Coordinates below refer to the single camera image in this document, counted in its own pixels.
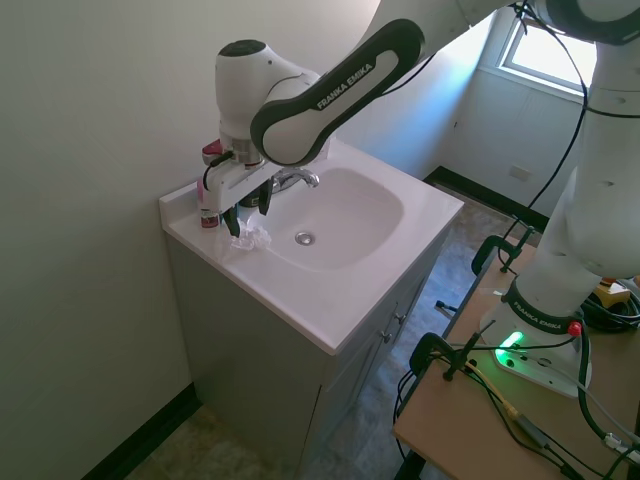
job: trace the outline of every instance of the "white wall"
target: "white wall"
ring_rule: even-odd
[[[458,124],[447,139],[442,164],[527,205],[569,145],[581,104],[565,98],[568,94],[552,95],[492,73],[505,40],[501,26],[505,20],[510,24],[512,18],[512,11],[500,12],[456,116]],[[534,210],[551,215],[578,157],[579,142]],[[528,181],[509,176],[512,165],[529,170]]]
[[[439,51],[409,84],[376,100],[344,125],[338,138],[414,177],[425,178],[446,160],[441,147],[490,25],[488,18]]]
[[[0,478],[80,478],[189,384],[157,199],[217,137],[216,53],[253,37],[323,72],[377,3],[3,6]],[[474,55],[442,55],[341,137],[423,175]]]

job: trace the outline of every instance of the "white wire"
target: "white wire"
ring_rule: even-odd
[[[465,344],[464,343],[451,343],[450,345],[452,347],[464,347]],[[496,348],[496,349],[501,349],[501,350],[506,350],[506,351],[511,351],[511,352],[520,352],[520,353],[525,353],[526,352],[527,357],[530,357],[530,358],[533,358],[534,360],[540,361],[540,357],[536,357],[535,355],[532,355],[531,353],[529,353],[525,349],[504,348],[504,347],[501,347],[500,345],[484,345],[484,344],[482,345],[482,347]],[[576,387],[578,387],[580,390],[582,390],[591,399],[591,401],[594,403],[594,405],[596,407],[598,407],[598,409],[602,413],[604,413],[604,415],[611,421],[611,423],[613,423],[616,427],[618,427],[618,429],[621,432],[623,432],[627,437],[629,437],[629,439],[633,443],[640,442],[640,437],[638,435],[636,435],[635,433],[633,433],[628,428],[624,427],[618,420],[616,420],[613,417],[613,415],[611,415],[609,413],[609,411],[604,407],[604,405],[602,405],[600,403],[600,401],[595,397],[595,395],[593,393],[591,393],[589,391],[589,389],[587,387],[585,387],[582,383],[580,383],[578,380],[573,378],[571,375],[569,375],[564,370],[561,370],[561,369],[559,369],[557,367],[554,367],[552,365],[548,365],[546,368],[549,368],[550,370],[553,370],[554,372],[559,373],[560,375],[565,377],[567,380],[569,380],[571,383],[575,384]]]

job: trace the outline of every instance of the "green led light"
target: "green led light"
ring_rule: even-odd
[[[504,342],[502,342],[500,344],[501,347],[503,348],[509,348],[512,347],[514,344],[518,343],[520,340],[522,340],[522,337],[524,337],[524,335],[520,332],[513,332],[511,335],[509,335],[509,338],[507,338]],[[496,357],[498,357],[498,360],[500,360],[500,357],[502,357],[503,355],[505,355],[507,352],[505,350],[496,350]]]

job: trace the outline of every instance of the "vanity cabinet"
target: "vanity cabinet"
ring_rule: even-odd
[[[167,236],[200,400],[265,458],[283,462],[292,476],[303,470],[411,321],[447,233],[438,234],[333,355]]]

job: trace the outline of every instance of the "white sink basin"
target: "white sink basin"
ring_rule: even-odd
[[[160,212],[168,235],[333,355],[462,202],[337,141],[307,168],[318,187],[300,181],[274,195],[266,217],[242,213],[271,235],[266,250],[221,256],[219,240],[229,234],[200,228],[195,183],[161,198]],[[315,242],[296,243],[301,232]]]
[[[403,214],[402,202],[386,187],[337,167],[325,170],[316,188],[300,181],[274,195],[269,214],[255,212],[247,223],[263,225],[272,238],[269,250],[283,259],[310,270],[335,270],[371,255]],[[299,233],[313,243],[296,242]]]

